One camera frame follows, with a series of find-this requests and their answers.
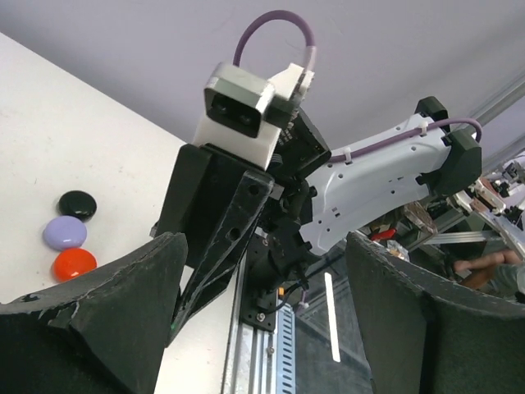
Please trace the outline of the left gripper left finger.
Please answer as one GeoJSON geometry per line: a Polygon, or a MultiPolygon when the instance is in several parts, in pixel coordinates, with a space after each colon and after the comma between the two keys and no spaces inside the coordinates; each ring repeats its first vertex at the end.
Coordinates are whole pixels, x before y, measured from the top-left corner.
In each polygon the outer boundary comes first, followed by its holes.
{"type": "Polygon", "coordinates": [[[166,233],[2,305],[2,392],[154,392],[186,255],[166,233]]]}

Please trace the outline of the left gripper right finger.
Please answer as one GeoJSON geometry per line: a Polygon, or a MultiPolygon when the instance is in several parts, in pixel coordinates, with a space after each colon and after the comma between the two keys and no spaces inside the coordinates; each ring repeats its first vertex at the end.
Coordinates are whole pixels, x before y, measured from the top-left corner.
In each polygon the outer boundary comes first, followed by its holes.
{"type": "Polygon", "coordinates": [[[375,393],[522,393],[524,306],[350,232],[345,258],[375,393]]]}

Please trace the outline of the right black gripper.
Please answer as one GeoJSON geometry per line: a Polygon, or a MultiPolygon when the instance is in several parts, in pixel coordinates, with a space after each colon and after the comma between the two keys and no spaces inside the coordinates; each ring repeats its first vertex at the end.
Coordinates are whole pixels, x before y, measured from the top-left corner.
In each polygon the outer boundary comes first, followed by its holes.
{"type": "Polygon", "coordinates": [[[194,268],[177,301],[169,343],[226,290],[258,218],[263,230],[312,221],[306,178],[330,156],[303,111],[281,132],[264,121],[257,138],[204,116],[204,146],[180,148],[155,232],[185,234],[186,265],[194,268]],[[273,181],[280,194],[269,196],[273,181]]]}

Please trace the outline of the orange round charging case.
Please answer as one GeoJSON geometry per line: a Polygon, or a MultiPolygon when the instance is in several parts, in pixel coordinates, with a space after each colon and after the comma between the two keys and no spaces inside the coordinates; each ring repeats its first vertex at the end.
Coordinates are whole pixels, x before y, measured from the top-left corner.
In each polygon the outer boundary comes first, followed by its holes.
{"type": "Polygon", "coordinates": [[[58,282],[67,282],[93,271],[97,266],[96,258],[89,251],[73,248],[63,250],[55,258],[51,271],[58,282]]]}

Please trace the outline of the lilac round charging case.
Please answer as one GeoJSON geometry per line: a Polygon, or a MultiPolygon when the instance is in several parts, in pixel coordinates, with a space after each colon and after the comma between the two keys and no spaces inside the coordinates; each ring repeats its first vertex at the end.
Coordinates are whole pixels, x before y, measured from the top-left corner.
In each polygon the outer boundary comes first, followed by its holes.
{"type": "Polygon", "coordinates": [[[71,248],[80,248],[86,241],[87,227],[78,218],[59,216],[43,229],[43,241],[54,250],[63,251],[71,248]]]}

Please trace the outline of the black round charging case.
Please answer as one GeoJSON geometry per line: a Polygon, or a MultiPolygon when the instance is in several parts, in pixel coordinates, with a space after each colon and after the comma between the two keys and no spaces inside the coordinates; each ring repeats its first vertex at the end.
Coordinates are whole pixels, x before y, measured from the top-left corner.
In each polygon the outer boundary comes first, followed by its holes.
{"type": "Polygon", "coordinates": [[[95,198],[82,190],[70,190],[57,201],[57,211],[61,215],[71,216],[87,222],[98,210],[95,198]]]}

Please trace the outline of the person's forearm in background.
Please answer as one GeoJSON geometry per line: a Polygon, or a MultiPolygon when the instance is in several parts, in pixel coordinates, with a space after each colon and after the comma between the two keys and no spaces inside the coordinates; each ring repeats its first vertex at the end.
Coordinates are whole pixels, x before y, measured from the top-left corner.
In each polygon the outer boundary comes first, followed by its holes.
{"type": "Polygon", "coordinates": [[[517,265],[521,262],[522,259],[514,251],[500,250],[476,259],[457,260],[453,263],[453,269],[455,272],[461,272],[464,270],[491,268],[501,264],[517,265]]]}

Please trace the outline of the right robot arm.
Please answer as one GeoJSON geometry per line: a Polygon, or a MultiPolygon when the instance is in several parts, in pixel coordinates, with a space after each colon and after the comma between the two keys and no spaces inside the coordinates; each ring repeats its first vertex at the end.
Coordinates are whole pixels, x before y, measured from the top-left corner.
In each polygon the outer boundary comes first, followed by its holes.
{"type": "Polygon", "coordinates": [[[349,232],[428,196],[449,197],[481,174],[482,129],[434,97],[388,131],[332,153],[304,111],[261,169],[217,144],[180,148],[154,233],[183,233],[194,270],[169,338],[247,265],[241,318],[269,331],[309,268],[349,232]]]}

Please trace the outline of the right black base bracket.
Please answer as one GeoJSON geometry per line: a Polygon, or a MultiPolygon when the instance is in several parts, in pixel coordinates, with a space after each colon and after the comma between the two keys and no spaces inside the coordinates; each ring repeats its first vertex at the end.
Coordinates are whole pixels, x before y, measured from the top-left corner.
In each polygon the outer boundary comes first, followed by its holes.
{"type": "Polygon", "coordinates": [[[240,320],[248,326],[273,332],[276,327],[277,288],[288,280],[293,265],[291,248],[273,237],[255,234],[246,250],[240,320]]]}

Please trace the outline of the aluminium mounting rail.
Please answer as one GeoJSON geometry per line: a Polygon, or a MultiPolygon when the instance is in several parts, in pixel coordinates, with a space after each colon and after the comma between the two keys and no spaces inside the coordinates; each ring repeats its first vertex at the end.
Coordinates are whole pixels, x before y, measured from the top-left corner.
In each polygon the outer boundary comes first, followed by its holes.
{"type": "Polygon", "coordinates": [[[221,394],[276,394],[277,332],[265,332],[241,322],[244,271],[242,260],[235,279],[221,394]]]}

